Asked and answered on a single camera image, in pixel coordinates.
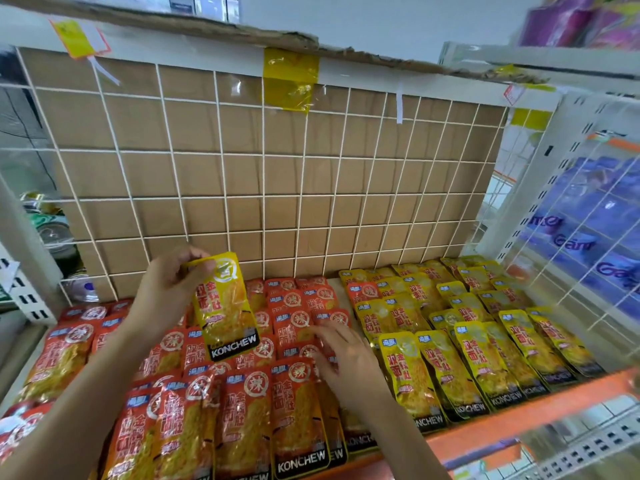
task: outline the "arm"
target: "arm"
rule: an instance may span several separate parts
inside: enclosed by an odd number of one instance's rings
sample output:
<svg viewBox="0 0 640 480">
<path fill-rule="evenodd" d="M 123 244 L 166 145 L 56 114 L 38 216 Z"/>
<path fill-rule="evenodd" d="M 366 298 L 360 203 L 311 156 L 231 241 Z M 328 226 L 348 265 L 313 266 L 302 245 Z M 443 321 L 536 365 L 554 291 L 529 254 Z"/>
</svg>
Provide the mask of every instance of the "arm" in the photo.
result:
<svg viewBox="0 0 640 480">
<path fill-rule="evenodd" d="M 38 427 L 0 465 L 1 478 L 88 478 L 140 363 L 178 322 L 197 284 L 211 273 L 215 262 L 201 264 L 183 280 L 179 279 L 180 265 L 206 256 L 187 247 L 151 262 L 126 320 Z"/>
<path fill-rule="evenodd" d="M 409 413 L 396 403 L 368 343 L 334 322 L 313 327 L 338 359 L 336 372 L 324 355 L 314 355 L 320 375 L 340 401 L 369 428 L 396 480 L 451 480 Z"/>
</svg>

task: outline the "hand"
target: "hand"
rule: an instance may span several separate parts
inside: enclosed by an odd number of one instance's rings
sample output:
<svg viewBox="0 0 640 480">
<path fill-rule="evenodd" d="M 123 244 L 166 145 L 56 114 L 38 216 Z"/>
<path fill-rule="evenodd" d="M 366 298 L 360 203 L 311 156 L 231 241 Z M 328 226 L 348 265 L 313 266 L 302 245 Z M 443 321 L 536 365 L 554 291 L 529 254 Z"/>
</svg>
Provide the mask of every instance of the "hand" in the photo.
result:
<svg viewBox="0 0 640 480">
<path fill-rule="evenodd" d="M 137 338 L 148 339 L 150 346 L 156 345 L 167 330 L 176 326 L 196 286 L 212 274 L 216 262 L 205 261 L 187 275 L 181 273 L 180 266 L 206 257 L 209 254 L 203 250 L 183 246 L 151 261 L 121 328 L 129 330 Z"/>
<path fill-rule="evenodd" d="M 370 425 L 388 404 L 396 403 L 368 342 L 349 327 L 331 321 L 311 329 L 332 348 L 338 360 L 336 372 L 324 355 L 312 356 L 341 407 Z"/>
</svg>

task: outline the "torn cardboard edge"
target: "torn cardboard edge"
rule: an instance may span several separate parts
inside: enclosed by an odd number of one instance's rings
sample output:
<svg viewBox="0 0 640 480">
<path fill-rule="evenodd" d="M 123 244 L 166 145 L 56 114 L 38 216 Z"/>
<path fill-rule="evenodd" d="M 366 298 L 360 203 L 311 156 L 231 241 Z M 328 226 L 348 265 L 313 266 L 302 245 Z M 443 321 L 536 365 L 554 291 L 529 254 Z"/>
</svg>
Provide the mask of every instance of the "torn cardboard edge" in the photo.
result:
<svg viewBox="0 0 640 480">
<path fill-rule="evenodd" d="M 0 0 L 0 3 L 46 15 L 68 16 L 111 23 L 123 27 L 137 27 L 219 41 L 283 48 L 300 54 L 317 55 L 329 59 L 373 64 L 420 73 L 453 75 L 466 79 L 490 79 L 493 82 L 511 82 L 512 79 L 510 77 L 496 76 L 495 74 L 487 76 L 486 73 L 452 71 L 429 62 L 384 57 L 356 51 L 351 47 L 329 47 L 320 44 L 316 36 L 309 34 L 262 30 L 245 25 L 217 22 L 208 18 L 173 13 L 153 13 L 123 7 L 85 3 L 77 0 Z"/>
</svg>

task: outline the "white wall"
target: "white wall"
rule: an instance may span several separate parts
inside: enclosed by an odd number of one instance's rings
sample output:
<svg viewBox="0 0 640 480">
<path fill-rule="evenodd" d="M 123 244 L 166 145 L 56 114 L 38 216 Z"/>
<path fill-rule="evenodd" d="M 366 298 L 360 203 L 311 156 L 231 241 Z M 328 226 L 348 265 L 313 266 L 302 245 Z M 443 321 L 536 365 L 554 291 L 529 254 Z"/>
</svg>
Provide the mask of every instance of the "white wall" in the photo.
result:
<svg viewBox="0 0 640 480">
<path fill-rule="evenodd" d="M 447 40 L 504 45 L 541 0 L 240 0 L 245 25 L 325 45 L 437 62 Z"/>
</svg>

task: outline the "forearm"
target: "forearm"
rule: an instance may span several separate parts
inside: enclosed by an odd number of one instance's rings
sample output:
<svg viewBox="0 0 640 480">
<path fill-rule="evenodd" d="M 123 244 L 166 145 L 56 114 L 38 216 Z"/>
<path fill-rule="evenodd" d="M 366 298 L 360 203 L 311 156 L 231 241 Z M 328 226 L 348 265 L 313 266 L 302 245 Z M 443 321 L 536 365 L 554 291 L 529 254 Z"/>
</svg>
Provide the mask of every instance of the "forearm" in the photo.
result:
<svg viewBox="0 0 640 480">
<path fill-rule="evenodd" d="M 86 480 L 122 409 L 133 376 L 153 345 L 125 324 L 0 466 L 0 477 Z"/>
<path fill-rule="evenodd" d="M 367 421 L 396 480 L 450 480 L 405 409 L 393 399 Z"/>
</svg>

